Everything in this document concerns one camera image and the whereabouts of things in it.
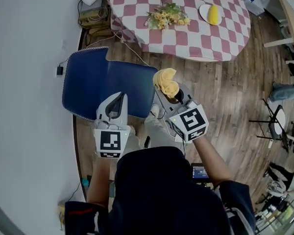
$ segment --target yellow object on plate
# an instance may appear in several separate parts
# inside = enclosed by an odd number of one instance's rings
[[[208,22],[210,24],[218,24],[218,13],[218,7],[216,5],[212,5],[208,12]]]
[[[164,95],[167,95],[168,98],[174,98],[180,90],[178,83],[172,80],[175,73],[176,70],[167,68],[158,71],[152,79],[153,84],[157,86]]]

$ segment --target jeans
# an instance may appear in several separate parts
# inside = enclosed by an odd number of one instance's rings
[[[269,98],[271,102],[294,99],[294,85],[273,83],[273,91]]]
[[[286,190],[289,189],[291,182],[293,180],[294,177],[294,173],[291,173],[289,171],[287,171],[286,169],[284,169],[282,166],[279,166],[277,164],[274,163],[270,163],[270,167],[273,169],[278,170],[279,172],[281,172],[281,174],[286,178],[286,181],[283,181],[283,183],[286,186]],[[268,174],[269,176],[274,180],[274,181],[278,181],[279,178],[278,176],[271,170],[271,168],[268,169]]]
[[[147,135],[150,137],[150,145],[153,147],[160,146],[173,146],[176,147],[176,143],[172,140],[167,133],[166,129],[162,126],[160,121],[152,114],[145,120],[145,129]],[[123,156],[129,152],[140,150],[138,137],[131,131],[128,135],[127,143],[123,152]]]

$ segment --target wooden desk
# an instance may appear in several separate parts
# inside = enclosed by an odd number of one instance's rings
[[[291,7],[289,2],[287,0],[280,0],[281,6],[283,8],[283,11],[286,15],[287,21],[288,21],[288,26],[291,32],[290,38],[286,38],[283,40],[278,40],[270,43],[264,44],[265,48],[272,47],[272,46],[277,46],[277,45],[284,45],[284,44],[292,44],[294,43],[294,9]]]

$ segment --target white box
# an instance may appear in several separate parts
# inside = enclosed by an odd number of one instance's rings
[[[130,127],[125,130],[94,129],[96,152],[101,158],[120,158],[124,152]]]
[[[202,105],[188,109],[170,119],[172,129],[185,141],[194,140],[207,133],[208,119]]]

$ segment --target white plate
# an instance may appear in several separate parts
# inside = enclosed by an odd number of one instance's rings
[[[201,7],[199,7],[199,13],[201,17],[207,22],[208,22],[208,12],[210,9],[211,5],[209,4],[203,4]],[[222,16],[220,15],[220,11],[218,11],[218,23],[216,25],[219,25],[222,21]]]

